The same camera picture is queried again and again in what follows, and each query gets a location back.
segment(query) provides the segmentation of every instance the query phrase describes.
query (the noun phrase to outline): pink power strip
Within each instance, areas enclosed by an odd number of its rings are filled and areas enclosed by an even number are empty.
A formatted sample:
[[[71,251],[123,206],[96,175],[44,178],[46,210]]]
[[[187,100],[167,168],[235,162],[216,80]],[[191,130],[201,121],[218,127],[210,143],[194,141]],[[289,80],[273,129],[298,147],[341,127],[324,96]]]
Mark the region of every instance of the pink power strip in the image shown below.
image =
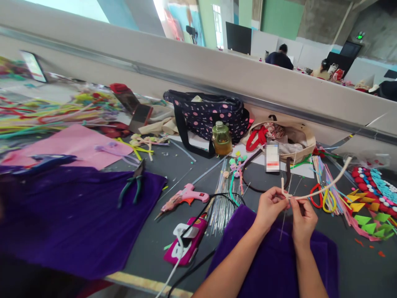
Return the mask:
[[[192,217],[189,219],[187,222],[188,225],[191,225],[193,221],[195,220],[195,217]],[[200,218],[197,219],[196,222],[194,223],[193,227],[198,228],[198,233],[197,235],[191,239],[191,242],[189,245],[184,248],[183,255],[181,262],[179,262],[180,266],[186,266],[188,265],[193,257],[195,256],[197,249],[199,247],[200,241],[204,236],[204,233],[207,229],[207,221],[204,219]],[[175,239],[175,241],[172,243],[171,247],[168,249],[168,251],[164,255],[164,260],[167,262],[170,262],[171,264],[176,264],[178,262],[178,257],[179,257],[179,250],[180,250],[180,245],[178,239]]]

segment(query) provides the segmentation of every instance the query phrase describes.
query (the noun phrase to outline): green-handled pliers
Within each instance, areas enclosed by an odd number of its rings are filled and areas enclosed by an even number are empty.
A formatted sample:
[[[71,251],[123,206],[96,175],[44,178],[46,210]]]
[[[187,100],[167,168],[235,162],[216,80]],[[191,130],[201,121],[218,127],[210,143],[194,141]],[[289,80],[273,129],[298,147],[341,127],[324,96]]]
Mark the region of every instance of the green-handled pliers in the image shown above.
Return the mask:
[[[134,205],[136,205],[139,193],[141,191],[141,178],[142,178],[142,173],[143,173],[144,168],[145,168],[145,160],[142,159],[141,163],[139,164],[139,166],[136,168],[136,170],[134,172],[134,176],[127,179],[127,184],[124,186],[123,190],[120,193],[119,201],[117,203],[117,209],[120,209],[121,206],[123,205],[123,198],[124,198],[125,192],[131,186],[131,184],[134,182],[134,180],[136,181],[137,188],[136,188],[135,198],[132,203]]]

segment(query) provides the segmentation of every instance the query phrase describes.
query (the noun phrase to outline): dark hair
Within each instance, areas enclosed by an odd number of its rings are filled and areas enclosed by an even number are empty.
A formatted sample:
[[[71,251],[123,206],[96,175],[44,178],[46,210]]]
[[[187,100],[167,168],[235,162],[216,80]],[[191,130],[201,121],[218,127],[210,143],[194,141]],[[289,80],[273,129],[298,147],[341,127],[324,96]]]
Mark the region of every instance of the dark hair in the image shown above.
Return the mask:
[[[282,45],[280,45],[280,47],[278,48],[280,51],[286,53],[288,52],[288,47],[285,43],[283,43]]]
[[[321,66],[323,67],[321,72],[328,71],[330,69],[330,61],[328,58],[325,58],[323,61],[321,61]]]

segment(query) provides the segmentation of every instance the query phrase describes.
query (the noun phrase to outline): green felt triangle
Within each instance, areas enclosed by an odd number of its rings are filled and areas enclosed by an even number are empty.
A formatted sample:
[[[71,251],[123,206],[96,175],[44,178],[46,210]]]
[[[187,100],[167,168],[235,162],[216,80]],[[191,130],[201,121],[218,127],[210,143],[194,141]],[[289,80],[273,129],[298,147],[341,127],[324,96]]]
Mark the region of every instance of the green felt triangle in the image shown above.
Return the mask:
[[[389,219],[389,217],[390,217],[389,214],[378,213],[374,219],[380,222],[385,222]]]
[[[387,240],[387,239],[389,239],[389,238],[390,238],[391,236],[393,236],[393,235],[394,235],[394,233],[390,233],[389,235],[383,237],[382,240]]]
[[[369,223],[361,227],[363,231],[366,231],[368,234],[372,235],[376,229],[376,223]]]
[[[385,230],[380,230],[373,234],[375,237],[382,238],[385,235]]]
[[[357,220],[357,223],[360,226],[365,225],[367,222],[369,222],[371,220],[370,217],[366,217],[366,216],[361,216],[361,215],[356,215],[354,216],[354,219]]]
[[[381,225],[378,229],[378,231],[380,230],[385,230],[385,234],[387,234],[388,232],[390,232],[393,229],[393,227],[391,225],[389,225],[388,223],[384,223],[383,225]]]

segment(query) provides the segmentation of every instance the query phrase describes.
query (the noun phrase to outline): glue gun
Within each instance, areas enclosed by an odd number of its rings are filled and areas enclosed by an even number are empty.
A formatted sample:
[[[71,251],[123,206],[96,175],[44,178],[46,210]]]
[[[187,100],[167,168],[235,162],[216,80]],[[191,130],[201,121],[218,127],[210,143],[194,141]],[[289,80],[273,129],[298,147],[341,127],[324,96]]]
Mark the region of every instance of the glue gun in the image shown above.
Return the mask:
[[[203,203],[208,202],[208,200],[210,199],[209,194],[206,194],[204,192],[195,192],[193,190],[193,184],[186,184],[183,190],[178,191],[171,199],[169,199],[169,201],[161,208],[160,214],[156,216],[154,220],[158,219],[165,212],[174,210],[176,206],[183,202],[187,202],[190,206],[195,199],[199,199],[203,201]]]
[[[12,173],[13,175],[35,175],[62,164],[72,163],[78,158],[75,155],[64,154],[39,154],[30,156],[38,163],[32,166],[25,166],[25,170]]]

